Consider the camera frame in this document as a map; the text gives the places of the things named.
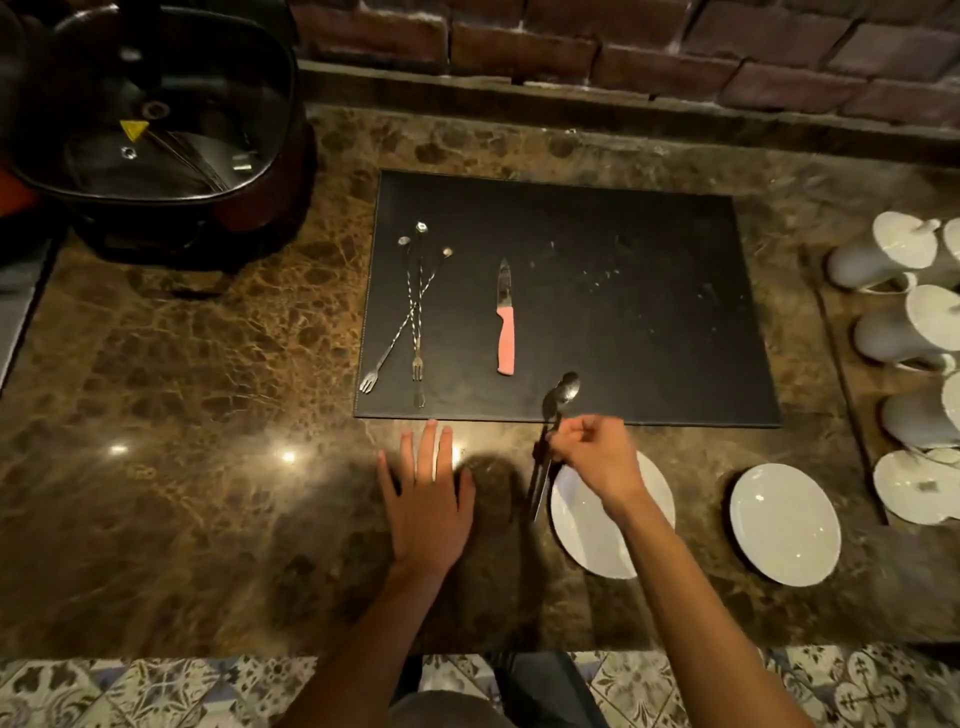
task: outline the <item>forearm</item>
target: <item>forearm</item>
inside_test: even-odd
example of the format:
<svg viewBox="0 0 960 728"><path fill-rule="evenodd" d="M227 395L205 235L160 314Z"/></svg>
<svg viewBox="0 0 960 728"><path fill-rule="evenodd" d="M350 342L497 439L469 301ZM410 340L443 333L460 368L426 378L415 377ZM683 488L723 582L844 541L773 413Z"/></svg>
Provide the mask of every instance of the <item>forearm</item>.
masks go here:
<svg viewBox="0 0 960 728"><path fill-rule="evenodd" d="M321 665L282 728L383 728L403 662L443 583L394 567L383 591Z"/></svg>
<svg viewBox="0 0 960 728"><path fill-rule="evenodd" d="M684 542L647 498L617 518L695 728L809 728Z"/></svg>

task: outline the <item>black placemat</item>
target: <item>black placemat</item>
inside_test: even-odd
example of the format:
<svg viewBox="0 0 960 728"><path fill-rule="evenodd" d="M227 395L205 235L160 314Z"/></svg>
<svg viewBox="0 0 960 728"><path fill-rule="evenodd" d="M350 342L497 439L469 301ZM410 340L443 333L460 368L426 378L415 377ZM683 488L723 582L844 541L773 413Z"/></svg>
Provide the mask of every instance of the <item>black placemat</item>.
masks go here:
<svg viewBox="0 0 960 728"><path fill-rule="evenodd" d="M384 171L357 382L406 316L401 235L423 221L426 406L404 331L358 417L537 422L580 374L571 413L646 425L779 426L730 198ZM510 263L516 373L496 371L496 276Z"/></svg>

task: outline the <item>knife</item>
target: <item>knife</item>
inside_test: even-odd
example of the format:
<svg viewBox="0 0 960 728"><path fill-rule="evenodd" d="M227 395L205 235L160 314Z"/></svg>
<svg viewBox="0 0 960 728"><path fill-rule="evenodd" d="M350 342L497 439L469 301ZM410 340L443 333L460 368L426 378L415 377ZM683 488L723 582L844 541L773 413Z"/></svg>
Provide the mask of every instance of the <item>knife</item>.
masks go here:
<svg viewBox="0 0 960 728"><path fill-rule="evenodd" d="M496 347L496 370L507 376L514 373L514 299L510 287L510 266L504 258L496 277L496 315L503 319Z"/></svg>

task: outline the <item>person's leg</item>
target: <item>person's leg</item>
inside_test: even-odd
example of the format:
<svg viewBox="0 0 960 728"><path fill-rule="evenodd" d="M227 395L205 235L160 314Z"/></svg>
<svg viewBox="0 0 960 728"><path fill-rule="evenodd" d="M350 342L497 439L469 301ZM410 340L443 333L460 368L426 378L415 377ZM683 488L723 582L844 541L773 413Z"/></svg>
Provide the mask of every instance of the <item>person's leg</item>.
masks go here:
<svg viewBox="0 0 960 728"><path fill-rule="evenodd" d="M395 705L412 692L420 689L420 678L423 676L423 658L420 655L411 655L403 663L400 677L396 681L396 690L390 700Z"/></svg>
<svg viewBox="0 0 960 728"><path fill-rule="evenodd" d="M486 656L517 728L610 728L565 652L495 653Z"/></svg>

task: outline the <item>brick wall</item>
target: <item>brick wall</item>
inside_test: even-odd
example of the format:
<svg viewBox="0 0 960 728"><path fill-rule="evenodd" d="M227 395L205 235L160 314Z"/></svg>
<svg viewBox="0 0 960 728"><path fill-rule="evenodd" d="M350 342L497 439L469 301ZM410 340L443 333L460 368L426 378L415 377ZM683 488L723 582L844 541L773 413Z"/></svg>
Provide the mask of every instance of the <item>brick wall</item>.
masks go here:
<svg viewBox="0 0 960 728"><path fill-rule="evenodd" d="M960 129L960 0L292 0L301 54Z"/></svg>

